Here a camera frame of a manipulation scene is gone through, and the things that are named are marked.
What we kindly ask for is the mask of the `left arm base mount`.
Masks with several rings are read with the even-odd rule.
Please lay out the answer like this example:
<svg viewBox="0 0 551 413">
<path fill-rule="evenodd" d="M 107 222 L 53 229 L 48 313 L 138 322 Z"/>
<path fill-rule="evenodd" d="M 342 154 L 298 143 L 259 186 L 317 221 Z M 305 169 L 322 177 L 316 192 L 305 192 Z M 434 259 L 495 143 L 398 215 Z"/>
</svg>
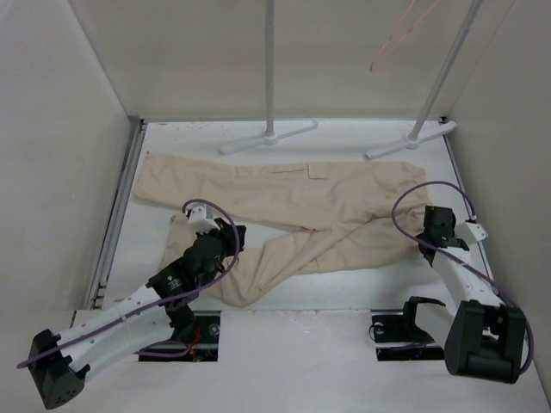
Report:
<svg viewBox="0 0 551 413">
<path fill-rule="evenodd" d="M 221 311 L 193 311 L 185 335 L 144 348 L 140 362 L 216 362 L 219 358 Z"/>
</svg>

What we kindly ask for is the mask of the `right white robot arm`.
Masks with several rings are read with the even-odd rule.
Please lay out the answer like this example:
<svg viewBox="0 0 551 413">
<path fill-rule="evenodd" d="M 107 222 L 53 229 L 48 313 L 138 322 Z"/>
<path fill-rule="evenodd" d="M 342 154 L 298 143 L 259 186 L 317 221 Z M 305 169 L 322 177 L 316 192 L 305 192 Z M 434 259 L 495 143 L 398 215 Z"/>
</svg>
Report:
<svg viewBox="0 0 551 413">
<path fill-rule="evenodd" d="M 486 237 L 473 220 L 457 224 L 450 208 L 425 208 L 418 247 L 441 276 L 455 310 L 425 301 L 399 319 L 399 330 L 409 340 L 426 334 L 434 339 L 452 375 L 514 384 L 521 374 L 525 316 L 467 268 L 473 264 L 471 249 Z"/>
</svg>

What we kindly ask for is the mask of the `beige trousers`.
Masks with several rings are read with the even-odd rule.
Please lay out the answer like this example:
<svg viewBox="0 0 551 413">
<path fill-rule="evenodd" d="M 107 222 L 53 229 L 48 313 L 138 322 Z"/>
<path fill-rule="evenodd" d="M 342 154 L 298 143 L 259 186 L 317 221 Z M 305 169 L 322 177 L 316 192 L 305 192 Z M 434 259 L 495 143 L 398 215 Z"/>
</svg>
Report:
<svg viewBox="0 0 551 413">
<path fill-rule="evenodd" d="M 181 209 L 202 198 L 234 218 L 286 226 L 287 235 L 248 246 L 208 289 L 245 307 L 303 274 L 379 268 L 413 258 L 411 235 L 430 200 L 425 170 L 408 162 L 318 162 L 231 166 L 150 153 L 134 183 L 142 201 Z"/>
</svg>

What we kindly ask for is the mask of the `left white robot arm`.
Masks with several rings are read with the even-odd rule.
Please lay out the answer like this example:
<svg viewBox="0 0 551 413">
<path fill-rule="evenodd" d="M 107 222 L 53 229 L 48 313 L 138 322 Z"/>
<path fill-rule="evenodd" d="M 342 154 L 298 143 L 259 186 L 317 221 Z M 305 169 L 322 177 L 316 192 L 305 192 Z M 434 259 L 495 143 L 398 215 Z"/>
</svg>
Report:
<svg viewBox="0 0 551 413">
<path fill-rule="evenodd" d="M 84 324 L 34 336 L 28 369 L 46 410 L 75 398 L 87 381 L 115 362 L 161 342 L 186 342 L 195 314 L 190 302 L 236 263 L 246 228 L 216 219 L 183 255 L 119 304 Z"/>
</svg>

